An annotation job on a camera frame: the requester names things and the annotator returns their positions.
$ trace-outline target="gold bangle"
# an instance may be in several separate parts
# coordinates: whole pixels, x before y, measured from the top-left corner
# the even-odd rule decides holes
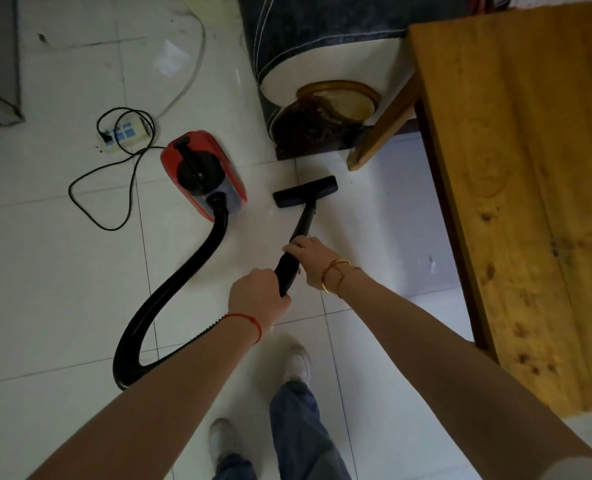
[[[347,271],[346,273],[344,273],[341,277],[340,280],[338,280],[338,284],[336,285],[336,291],[338,292],[337,295],[340,297],[340,285],[342,285],[342,281],[344,280],[344,277],[347,276],[348,274],[351,274],[352,271],[355,271],[356,269],[360,269],[362,271],[362,267],[358,267],[358,266],[354,266],[352,267],[349,271]]]
[[[335,264],[338,264],[341,262],[346,262],[349,266],[351,266],[351,263],[347,259],[336,259],[336,260],[332,261],[329,266],[327,266],[327,268],[323,271],[322,276],[320,277],[320,282],[323,285],[323,290],[325,290],[329,294],[333,294],[333,293],[330,290],[328,290],[327,287],[324,285],[324,278],[327,275],[327,273],[329,272],[329,270],[332,269],[332,267],[334,267]]]

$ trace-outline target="vacuum cleaner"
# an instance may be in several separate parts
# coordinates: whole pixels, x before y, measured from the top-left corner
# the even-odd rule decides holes
[[[229,214],[237,212],[247,202],[245,187],[234,166],[214,137],[206,131],[191,131],[172,141],[163,150],[160,159],[176,187],[203,217],[213,222],[213,227],[203,245],[149,296],[127,325],[116,348],[113,366],[114,380],[123,390],[218,324],[215,322],[157,362],[140,364],[140,347],[154,318],[216,251],[225,237]],[[297,235],[308,234],[316,214],[316,201],[337,190],[336,179],[330,176],[274,193],[274,201],[281,209],[305,205],[290,240]],[[289,253],[284,253],[279,260],[274,272],[281,296],[292,286],[298,266],[298,260]]]

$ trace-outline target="person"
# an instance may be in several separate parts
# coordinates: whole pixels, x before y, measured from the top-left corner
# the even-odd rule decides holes
[[[592,478],[592,448],[468,341],[315,237],[298,236],[284,250],[309,285],[351,306],[483,479]],[[252,270],[231,287],[231,316],[116,397],[30,478],[164,478],[236,364],[290,303],[272,270]],[[291,350],[270,406],[281,479],[348,480],[308,389],[310,373],[306,351]],[[215,479],[256,477],[226,419],[208,439]]]

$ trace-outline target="blue jeans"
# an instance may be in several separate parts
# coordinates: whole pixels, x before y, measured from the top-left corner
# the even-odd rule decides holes
[[[305,383],[284,383],[269,414],[281,480],[351,480]],[[232,453],[220,461],[213,480],[256,480],[256,472],[249,460]]]

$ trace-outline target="white sneaker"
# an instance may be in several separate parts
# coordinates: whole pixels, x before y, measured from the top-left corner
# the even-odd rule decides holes
[[[240,437],[229,419],[220,418],[210,426],[210,456],[215,466],[231,453],[240,453]]]
[[[305,347],[302,345],[292,347],[287,355],[283,382],[303,381],[309,385],[310,375],[311,359]]]

